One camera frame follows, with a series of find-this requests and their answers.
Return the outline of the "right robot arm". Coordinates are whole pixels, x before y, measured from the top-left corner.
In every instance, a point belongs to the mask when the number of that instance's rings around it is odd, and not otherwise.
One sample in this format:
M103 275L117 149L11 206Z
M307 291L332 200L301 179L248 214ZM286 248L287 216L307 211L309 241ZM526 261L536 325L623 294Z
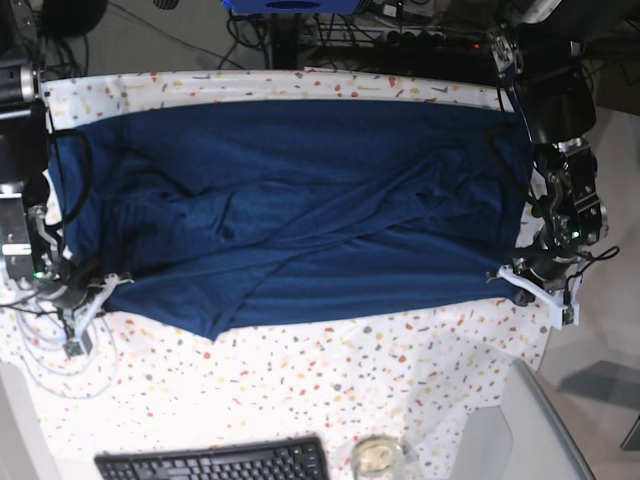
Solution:
M90 355L93 320L114 290L130 277L100 272L100 259L66 255L66 230L89 196L93 156L77 129L57 129L41 89L41 54L34 12L28 1L1 4L1 283L14 293L6 308L28 313L28 304L50 304L61 323L56 339L69 358ZM81 190L61 218L46 220L51 189L45 173L60 160L58 142L70 138L83 149Z

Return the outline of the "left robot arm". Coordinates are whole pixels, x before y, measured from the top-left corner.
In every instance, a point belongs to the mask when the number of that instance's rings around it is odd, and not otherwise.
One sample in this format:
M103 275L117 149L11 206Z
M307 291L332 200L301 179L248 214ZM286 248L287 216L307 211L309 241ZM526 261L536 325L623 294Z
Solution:
M533 243L514 251L496 275L527 299L547 304L556 329L580 320L577 292L586 270L615 255L589 247L608 234L596 191L597 160L585 135L596 123L583 73L583 48L635 7L633 1L535 1L518 19L488 31L498 98L521 115L546 192L523 189L544 222Z

